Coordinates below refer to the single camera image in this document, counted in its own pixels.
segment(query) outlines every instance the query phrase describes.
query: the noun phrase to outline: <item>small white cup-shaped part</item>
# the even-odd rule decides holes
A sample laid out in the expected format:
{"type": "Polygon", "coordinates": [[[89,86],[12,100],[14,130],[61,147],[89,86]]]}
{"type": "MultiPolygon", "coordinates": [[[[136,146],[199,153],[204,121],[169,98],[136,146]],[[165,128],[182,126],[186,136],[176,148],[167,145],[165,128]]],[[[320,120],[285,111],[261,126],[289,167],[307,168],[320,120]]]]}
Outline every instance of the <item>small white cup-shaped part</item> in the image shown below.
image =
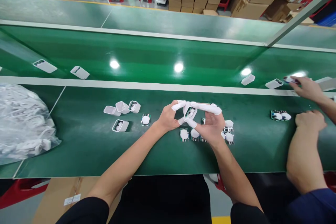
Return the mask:
{"type": "Polygon", "coordinates": [[[281,116],[282,116],[282,118],[285,119],[285,120],[290,120],[290,119],[292,118],[291,115],[288,114],[288,113],[286,113],[286,112],[281,113],[281,116]]]}
{"type": "Polygon", "coordinates": [[[115,115],[115,116],[120,116],[121,115],[121,113],[117,111],[117,108],[113,107],[113,106],[106,106],[104,108],[104,113],[112,114],[112,115],[115,115]]]}
{"type": "Polygon", "coordinates": [[[190,135],[193,137],[193,138],[197,138],[197,137],[199,137],[199,133],[195,130],[195,129],[192,129],[191,131],[190,131],[190,135]]]}
{"type": "Polygon", "coordinates": [[[245,78],[241,81],[241,83],[242,83],[244,86],[246,86],[247,84],[250,84],[252,81],[254,81],[255,78],[256,78],[256,77],[255,77],[254,75],[249,75],[249,76],[245,77],[245,78]]]}
{"type": "Polygon", "coordinates": [[[277,120],[281,120],[282,119],[282,115],[280,113],[273,113],[272,114],[272,117],[274,119],[277,119],[277,120]]]}
{"type": "Polygon", "coordinates": [[[189,133],[188,133],[188,131],[185,129],[181,129],[181,131],[180,131],[180,137],[182,138],[182,139],[188,139],[189,138],[189,133]]]}
{"type": "Polygon", "coordinates": [[[130,101],[128,105],[128,110],[133,113],[138,113],[140,110],[141,105],[137,101],[130,101]]]}
{"type": "Polygon", "coordinates": [[[225,139],[228,142],[233,142],[233,135],[230,132],[225,133],[225,139]]]}
{"type": "Polygon", "coordinates": [[[115,104],[115,107],[117,108],[118,112],[121,112],[122,114],[127,114],[130,111],[128,110],[128,105],[124,103],[123,101],[119,101],[115,104]]]}
{"type": "Polygon", "coordinates": [[[147,124],[149,124],[149,120],[150,120],[149,116],[145,115],[145,116],[142,117],[141,122],[142,122],[142,124],[147,125],[147,124]]]}
{"type": "Polygon", "coordinates": [[[228,128],[232,128],[233,127],[233,121],[225,120],[225,126],[228,127],[228,128]]]}

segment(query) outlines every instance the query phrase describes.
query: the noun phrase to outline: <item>green belt surface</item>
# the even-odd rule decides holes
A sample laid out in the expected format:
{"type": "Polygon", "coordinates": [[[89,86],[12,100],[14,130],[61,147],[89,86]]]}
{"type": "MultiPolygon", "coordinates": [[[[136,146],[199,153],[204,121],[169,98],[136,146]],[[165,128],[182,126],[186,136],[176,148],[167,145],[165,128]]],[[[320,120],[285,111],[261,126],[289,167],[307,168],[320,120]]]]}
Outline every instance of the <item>green belt surface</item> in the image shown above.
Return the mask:
{"type": "MultiPolygon", "coordinates": [[[[63,89],[62,86],[25,87],[36,92],[49,110],[63,89]]],[[[295,115],[317,108],[300,97],[67,86],[51,114],[57,136],[63,142],[51,151],[23,161],[15,178],[99,176],[148,129],[140,125],[142,114],[149,113],[152,124],[162,108],[174,99],[214,102],[222,108],[225,119],[234,122],[235,144],[229,148],[247,173],[284,172],[295,131],[295,115]],[[120,117],[103,112],[105,106],[114,106],[121,100],[138,101],[140,112],[120,117]],[[288,122],[274,121],[270,119],[273,109],[286,110],[293,118],[288,122]],[[116,119],[130,122],[126,132],[112,131],[116,119]]],[[[180,117],[182,111],[177,111],[176,118],[180,117]]],[[[204,112],[199,111],[195,121],[200,122],[202,117],[204,112]]],[[[320,133],[318,149],[323,169],[336,170],[336,130],[328,118],[326,122],[328,127],[320,133]]],[[[188,125],[181,128],[191,130],[188,125]]],[[[179,132],[176,129],[165,134],[136,175],[217,173],[216,158],[209,144],[181,142],[179,132]]],[[[18,166],[17,163],[0,166],[0,176],[6,177],[18,166]]]]}

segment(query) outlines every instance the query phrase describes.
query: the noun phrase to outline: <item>white plastic part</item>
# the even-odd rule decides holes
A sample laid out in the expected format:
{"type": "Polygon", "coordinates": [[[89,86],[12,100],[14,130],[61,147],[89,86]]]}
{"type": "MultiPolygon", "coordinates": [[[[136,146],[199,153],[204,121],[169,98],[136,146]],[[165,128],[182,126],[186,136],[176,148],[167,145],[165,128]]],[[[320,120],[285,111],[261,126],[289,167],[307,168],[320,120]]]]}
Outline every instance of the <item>white plastic part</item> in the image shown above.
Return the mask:
{"type": "Polygon", "coordinates": [[[145,116],[142,117],[141,122],[142,122],[142,124],[147,125],[147,124],[149,124],[149,120],[150,120],[150,117],[145,115],[145,116]]]}
{"type": "Polygon", "coordinates": [[[190,104],[191,104],[192,107],[194,107],[196,109],[200,109],[200,110],[203,110],[203,111],[213,113],[216,116],[219,115],[222,112],[221,108],[217,107],[217,105],[214,104],[214,103],[212,103],[212,104],[201,104],[201,103],[197,103],[197,102],[192,101],[190,104]]]}
{"type": "Polygon", "coordinates": [[[228,127],[228,128],[232,128],[233,127],[233,121],[225,120],[225,126],[228,127]]]}
{"type": "Polygon", "coordinates": [[[278,87],[282,86],[283,84],[284,83],[281,80],[274,79],[274,80],[272,80],[270,82],[267,82],[265,84],[265,86],[268,87],[269,89],[275,89],[275,88],[278,88],[278,87]]]}
{"type": "Polygon", "coordinates": [[[180,137],[182,139],[188,139],[189,138],[189,133],[186,129],[181,129],[180,130],[180,137]]]}
{"type": "Polygon", "coordinates": [[[51,74],[52,72],[57,70],[57,67],[54,65],[51,65],[49,62],[45,61],[44,59],[40,59],[33,63],[34,67],[37,67],[44,72],[47,72],[48,74],[51,74]]]}
{"type": "Polygon", "coordinates": [[[193,137],[193,138],[197,138],[197,137],[199,137],[199,133],[195,130],[195,129],[192,129],[191,131],[190,131],[190,135],[193,137]]]}
{"type": "Polygon", "coordinates": [[[70,73],[76,75],[80,79],[87,79],[89,77],[89,73],[85,71],[83,68],[79,66],[75,66],[70,73]]]}
{"type": "Polygon", "coordinates": [[[127,109],[133,113],[139,113],[140,107],[141,105],[137,101],[130,101],[127,109]]]}
{"type": "Polygon", "coordinates": [[[187,102],[184,101],[184,100],[177,100],[177,101],[178,101],[178,104],[173,105],[172,108],[171,108],[174,111],[184,107],[187,104],[187,102]]]}
{"type": "Polygon", "coordinates": [[[225,133],[225,140],[228,142],[233,142],[233,135],[230,132],[225,133]]]}
{"type": "Polygon", "coordinates": [[[126,103],[124,103],[123,101],[119,101],[115,104],[115,107],[117,108],[118,112],[121,112],[122,114],[127,114],[130,112],[130,110],[128,110],[128,105],[126,103]]]}
{"type": "Polygon", "coordinates": [[[121,115],[121,113],[117,111],[117,108],[113,107],[113,106],[106,106],[104,108],[104,113],[115,115],[115,116],[120,116],[121,115]]]}
{"type": "Polygon", "coordinates": [[[290,120],[291,118],[292,118],[292,116],[290,115],[290,114],[288,114],[288,113],[281,113],[281,116],[282,116],[282,118],[283,119],[285,119],[285,120],[290,120]]]}
{"type": "Polygon", "coordinates": [[[282,119],[282,115],[280,113],[273,113],[272,114],[272,117],[274,119],[277,119],[277,120],[281,120],[282,119]]]}
{"type": "Polygon", "coordinates": [[[242,83],[244,86],[246,86],[247,84],[250,84],[252,81],[254,81],[255,78],[256,78],[256,77],[255,77],[254,75],[249,75],[249,76],[245,77],[245,78],[241,81],[241,83],[242,83]]]}
{"type": "Polygon", "coordinates": [[[123,120],[119,120],[119,119],[118,119],[118,120],[116,120],[115,123],[113,124],[112,130],[113,130],[114,132],[123,132],[123,131],[126,131],[126,130],[127,130],[128,125],[129,125],[129,122],[128,122],[128,121],[123,121],[123,120]]]}

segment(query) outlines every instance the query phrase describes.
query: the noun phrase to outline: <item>electronic component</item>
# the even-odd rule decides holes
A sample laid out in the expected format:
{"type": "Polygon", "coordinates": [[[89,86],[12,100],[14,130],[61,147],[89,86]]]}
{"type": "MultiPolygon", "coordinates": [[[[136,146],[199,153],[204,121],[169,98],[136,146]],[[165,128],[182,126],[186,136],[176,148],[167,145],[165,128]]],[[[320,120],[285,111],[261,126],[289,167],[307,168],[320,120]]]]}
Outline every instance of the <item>electronic component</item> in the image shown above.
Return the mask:
{"type": "Polygon", "coordinates": [[[189,129],[188,128],[180,129],[180,138],[181,138],[181,142],[189,142],[189,129]]]}
{"type": "Polygon", "coordinates": [[[113,124],[112,130],[115,132],[123,132],[123,131],[126,131],[128,125],[129,125],[128,121],[117,119],[115,123],[113,124]]]}
{"type": "Polygon", "coordinates": [[[284,83],[281,80],[274,79],[274,80],[272,80],[270,82],[267,82],[265,84],[265,86],[268,87],[269,89],[274,89],[274,88],[278,88],[278,87],[282,86],[283,84],[284,83]]]}
{"type": "Polygon", "coordinates": [[[137,101],[130,101],[128,110],[133,113],[139,113],[141,105],[137,101]]]}
{"type": "Polygon", "coordinates": [[[143,114],[141,118],[141,126],[149,126],[151,124],[151,115],[143,114]]]}

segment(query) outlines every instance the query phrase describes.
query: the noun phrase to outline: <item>white plastic housing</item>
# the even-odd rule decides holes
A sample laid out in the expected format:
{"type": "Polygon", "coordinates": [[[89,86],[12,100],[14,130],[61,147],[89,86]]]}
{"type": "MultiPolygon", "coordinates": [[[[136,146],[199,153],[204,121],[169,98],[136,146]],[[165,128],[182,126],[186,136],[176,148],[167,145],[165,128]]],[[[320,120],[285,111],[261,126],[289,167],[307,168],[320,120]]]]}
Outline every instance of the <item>white plastic housing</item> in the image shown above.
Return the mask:
{"type": "Polygon", "coordinates": [[[115,123],[113,124],[113,127],[112,127],[112,130],[114,131],[114,132],[123,132],[123,131],[126,131],[127,130],[127,127],[128,127],[128,125],[129,125],[129,122],[128,121],[123,121],[123,120],[116,120],[115,121],[115,123]],[[122,122],[122,126],[121,126],[121,128],[117,131],[117,130],[114,130],[114,127],[115,127],[115,125],[117,124],[117,122],[122,122]]]}
{"type": "Polygon", "coordinates": [[[278,88],[278,87],[282,86],[283,84],[284,83],[282,81],[280,81],[279,79],[274,79],[270,82],[267,82],[265,84],[265,86],[268,87],[269,89],[275,89],[275,88],[278,88]]]}
{"type": "Polygon", "coordinates": [[[104,108],[104,113],[115,115],[115,116],[120,116],[121,115],[121,113],[117,111],[117,108],[113,107],[113,106],[106,106],[104,108]]]}
{"type": "Polygon", "coordinates": [[[87,79],[89,77],[89,73],[85,71],[83,68],[79,66],[75,66],[70,73],[76,75],[80,79],[87,79]]]}
{"type": "Polygon", "coordinates": [[[241,81],[241,83],[242,83],[244,86],[246,86],[247,84],[250,84],[252,81],[254,81],[255,78],[256,78],[256,77],[255,77],[254,75],[249,75],[249,76],[245,77],[245,78],[241,81]]]}
{"type": "MultiPolygon", "coordinates": [[[[188,112],[188,109],[191,107],[190,101],[187,101],[186,105],[183,107],[183,116],[185,117],[186,113],[188,112]]],[[[195,108],[195,111],[192,116],[188,117],[188,119],[194,119],[195,115],[197,113],[197,108],[195,108]]]]}
{"type": "Polygon", "coordinates": [[[51,65],[44,59],[40,59],[34,62],[33,66],[43,70],[44,72],[47,72],[48,74],[51,74],[52,72],[57,70],[57,67],[55,67],[54,65],[51,65]]]}
{"type": "Polygon", "coordinates": [[[141,105],[137,102],[137,101],[130,101],[129,105],[128,105],[128,110],[133,112],[133,113],[139,113],[141,105]]]}
{"type": "Polygon", "coordinates": [[[118,112],[121,112],[122,114],[127,114],[130,112],[130,110],[128,110],[128,105],[126,103],[124,103],[123,101],[119,101],[115,104],[115,107],[117,108],[118,112]]]}

